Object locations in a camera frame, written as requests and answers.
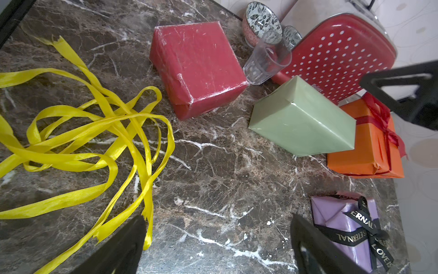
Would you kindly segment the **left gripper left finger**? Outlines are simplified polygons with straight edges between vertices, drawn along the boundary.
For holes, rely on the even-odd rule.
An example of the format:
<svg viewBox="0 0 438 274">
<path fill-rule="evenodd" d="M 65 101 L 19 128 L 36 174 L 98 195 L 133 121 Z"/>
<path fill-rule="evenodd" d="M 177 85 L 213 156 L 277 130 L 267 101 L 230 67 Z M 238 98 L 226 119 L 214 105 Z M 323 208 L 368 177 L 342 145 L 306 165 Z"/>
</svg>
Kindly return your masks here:
<svg viewBox="0 0 438 274">
<path fill-rule="evenodd" d="M 146 221 L 136 216 L 72 273 L 135 274 L 145 237 Z"/>
</svg>

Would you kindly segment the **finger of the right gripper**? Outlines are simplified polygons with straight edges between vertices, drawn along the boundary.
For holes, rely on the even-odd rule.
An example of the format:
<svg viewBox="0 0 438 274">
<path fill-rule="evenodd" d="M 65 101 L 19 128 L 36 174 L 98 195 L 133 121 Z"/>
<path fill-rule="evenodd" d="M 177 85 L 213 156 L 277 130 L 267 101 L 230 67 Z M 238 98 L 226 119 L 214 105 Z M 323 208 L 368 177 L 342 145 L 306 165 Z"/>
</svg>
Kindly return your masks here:
<svg viewBox="0 0 438 274">
<path fill-rule="evenodd" d="M 360 86 L 404 121 L 438 130 L 437 61 L 369 73 Z"/>
</svg>

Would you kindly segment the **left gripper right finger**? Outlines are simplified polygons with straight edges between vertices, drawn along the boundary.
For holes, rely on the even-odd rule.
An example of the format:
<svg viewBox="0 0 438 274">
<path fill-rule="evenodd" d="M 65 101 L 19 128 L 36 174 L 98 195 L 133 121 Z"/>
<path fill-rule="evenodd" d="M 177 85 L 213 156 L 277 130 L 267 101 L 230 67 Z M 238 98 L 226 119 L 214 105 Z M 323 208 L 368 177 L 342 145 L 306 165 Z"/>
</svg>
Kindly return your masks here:
<svg viewBox="0 0 438 274">
<path fill-rule="evenodd" d="M 293 215 L 290 237 L 300 274 L 364 274 L 323 233 L 298 214 Z"/>
</svg>

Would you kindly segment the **purple gift box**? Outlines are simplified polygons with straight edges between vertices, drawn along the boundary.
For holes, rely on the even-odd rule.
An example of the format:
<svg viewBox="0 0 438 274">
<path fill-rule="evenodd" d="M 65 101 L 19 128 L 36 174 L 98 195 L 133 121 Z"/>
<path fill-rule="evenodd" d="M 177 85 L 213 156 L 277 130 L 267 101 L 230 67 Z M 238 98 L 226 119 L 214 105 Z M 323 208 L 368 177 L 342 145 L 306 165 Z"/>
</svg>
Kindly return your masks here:
<svg viewBox="0 0 438 274">
<path fill-rule="evenodd" d="M 348 258 L 367 273 L 380 265 L 373 260 L 366 230 L 346 214 L 356 211 L 361 194 L 338 192 L 332 196 L 312 196 L 314 225 Z"/>
</svg>

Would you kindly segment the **black printed ribbon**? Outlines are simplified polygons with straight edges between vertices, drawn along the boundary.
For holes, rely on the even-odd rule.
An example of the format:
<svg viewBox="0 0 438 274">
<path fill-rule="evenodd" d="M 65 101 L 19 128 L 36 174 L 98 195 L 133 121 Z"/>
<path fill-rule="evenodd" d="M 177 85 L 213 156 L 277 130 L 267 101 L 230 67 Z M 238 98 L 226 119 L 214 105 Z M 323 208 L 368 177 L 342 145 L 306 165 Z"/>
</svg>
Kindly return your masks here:
<svg viewBox="0 0 438 274">
<path fill-rule="evenodd" d="M 389 234 L 382 230 L 375 199 L 361 195 L 358 207 L 346 215 L 366 230 L 372 258 L 380 263 L 376 269 L 383 267 L 388 271 L 394 264 L 394 257 L 388 250 Z"/>
</svg>

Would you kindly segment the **yellow ribbon of red box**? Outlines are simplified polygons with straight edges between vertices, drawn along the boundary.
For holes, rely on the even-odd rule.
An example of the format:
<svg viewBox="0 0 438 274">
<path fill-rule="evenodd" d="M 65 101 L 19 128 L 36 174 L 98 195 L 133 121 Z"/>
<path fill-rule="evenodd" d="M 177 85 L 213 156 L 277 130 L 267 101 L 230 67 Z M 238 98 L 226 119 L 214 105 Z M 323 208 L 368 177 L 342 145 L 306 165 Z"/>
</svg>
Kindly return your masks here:
<svg viewBox="0 0 438 274">
<path fill-rule="evenodd" d="M 39 272 L 49 274 L 92 238 L 99 242 L 105 240 L 140 205 L 144 206 L 141 215 L 148 224 L 146 234 L 140 239 L 140 248 L 149 249 L 154 224 L 153 184 L 175 150 L 175 138 L 169 120 L 153 112 L 162 100 L 161 91 L 149 86 L 148 90 L 155 93 L 156 100 L 141 111 L 136 111 L 138 99 L 123 102 L 114 92 L 103 87 L 63 38 L 44 40 L 44 44 L 54 47 L 83 76 L 79 78 L 56 68 L 29 69 L 2 73 L 1 87 L 18 86 L 41 74 L 51 73 L 82 83 L 94 98 L 79 107 L 56 105 L 42 110 L 26 131 L 28 146 L 21 145 L 10 124 L 1 119 L 1 143 L 11 153 L 1 162 L 1 175 L 5 176 L 22 165 L 29 172 L 49 168 L 89 172 L 107 167 L 109 176 L 103 184 L 2 211 L 1 219 L 29 219 L 96 199 L 113 185 L 118 174 L 116 161 L 128 150 L 133 158 L 129 176 L 95 225 L 81 240 L 45 264 Z"/>
</svg>

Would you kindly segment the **green gift box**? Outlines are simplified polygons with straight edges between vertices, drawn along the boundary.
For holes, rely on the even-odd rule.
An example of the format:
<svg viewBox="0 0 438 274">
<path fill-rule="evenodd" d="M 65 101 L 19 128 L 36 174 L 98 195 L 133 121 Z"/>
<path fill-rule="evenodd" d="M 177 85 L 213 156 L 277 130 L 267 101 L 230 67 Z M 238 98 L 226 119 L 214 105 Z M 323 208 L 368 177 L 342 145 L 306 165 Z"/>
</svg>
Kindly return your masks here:
<svg viewBox="0 0 438 274">
<path fill-rule="evenodd" d="M 298 76 L 255 103 L 249 129 L 296 156 L 355 148 L 356 120 Z"/>
</svg>

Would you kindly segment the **red gift box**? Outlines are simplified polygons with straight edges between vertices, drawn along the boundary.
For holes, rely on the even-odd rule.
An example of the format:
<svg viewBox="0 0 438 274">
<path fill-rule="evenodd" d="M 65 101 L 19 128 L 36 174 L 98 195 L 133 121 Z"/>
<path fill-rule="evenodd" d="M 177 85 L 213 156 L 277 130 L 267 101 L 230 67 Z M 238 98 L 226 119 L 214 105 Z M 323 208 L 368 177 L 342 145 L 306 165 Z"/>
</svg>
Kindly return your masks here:
<svg viewBox="0 0 438 274">
<path fill-rule="evenodd" d="M 156 26 L 149 59 L 181 121 L 234 101 L 249 85 L 218 21 Z"/>
</svg>

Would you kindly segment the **orange gift box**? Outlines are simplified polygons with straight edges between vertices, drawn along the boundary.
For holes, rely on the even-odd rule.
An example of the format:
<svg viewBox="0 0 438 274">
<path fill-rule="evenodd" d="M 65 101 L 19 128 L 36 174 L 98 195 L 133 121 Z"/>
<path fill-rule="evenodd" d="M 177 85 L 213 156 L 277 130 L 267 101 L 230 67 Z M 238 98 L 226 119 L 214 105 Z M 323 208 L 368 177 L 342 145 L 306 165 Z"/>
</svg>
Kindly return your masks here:
<svg viewBox="0 0 438 274">
<path fill-rule="evenodd" d="M 402 157 L 395 140 L 373 123 L 356 126 L 355 148 L 329 153 L 329 169 L 353 178 L 404 178 Z"/>
</svg>

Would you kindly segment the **red polka dot toaster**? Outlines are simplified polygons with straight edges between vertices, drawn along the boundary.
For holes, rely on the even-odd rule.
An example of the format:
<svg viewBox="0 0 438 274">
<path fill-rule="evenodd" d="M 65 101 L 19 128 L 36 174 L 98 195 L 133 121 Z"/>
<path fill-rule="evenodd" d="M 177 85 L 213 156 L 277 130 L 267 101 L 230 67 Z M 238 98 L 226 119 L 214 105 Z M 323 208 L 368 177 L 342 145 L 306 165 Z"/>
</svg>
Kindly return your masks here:
<svg viewBox="0 0 438 274">
<path fill-rule="evenodd" d="M 371 10 L 374 1 L 297 1 L 282 21 L 302 36 L 290 65 L 272 77 L 282 85 L 295 76 L 334 103 L 362 88 L 368 73 L 390 69 L 397 49 Z"/>
</svg>

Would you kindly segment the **clear plastic cup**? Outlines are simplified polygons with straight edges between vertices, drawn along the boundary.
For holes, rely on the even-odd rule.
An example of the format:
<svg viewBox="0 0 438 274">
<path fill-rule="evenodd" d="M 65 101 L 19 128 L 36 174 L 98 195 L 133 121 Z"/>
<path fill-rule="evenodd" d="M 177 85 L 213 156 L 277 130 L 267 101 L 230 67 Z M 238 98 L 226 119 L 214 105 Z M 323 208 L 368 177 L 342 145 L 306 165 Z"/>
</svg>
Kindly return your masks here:
<svg viewBox="0 0 438 274">
<path fill-rule="evenodd" d="M 273 30 L 263 34 L 246 61 L 243 72 L 251 85 L 261 85 L 290 65 L 292 50 L 282 34 Z"/>
</svg>

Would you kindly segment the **patterned ceramic bowl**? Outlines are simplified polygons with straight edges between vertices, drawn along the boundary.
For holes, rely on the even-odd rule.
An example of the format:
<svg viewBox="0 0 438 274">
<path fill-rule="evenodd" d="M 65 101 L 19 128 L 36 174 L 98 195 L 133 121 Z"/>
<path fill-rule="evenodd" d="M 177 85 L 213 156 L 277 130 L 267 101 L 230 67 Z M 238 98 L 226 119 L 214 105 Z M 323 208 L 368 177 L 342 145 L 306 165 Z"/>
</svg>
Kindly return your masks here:
<svg viewBox="0 0 438 274">
<path fill-rule="evenodd" d="M 242 28 L 246 43 L 254 48 L 266 31 L 282 36 L 282 26 L 274 12 L 261 2 L 250 2 L 245 10 Z"/>
</svg>

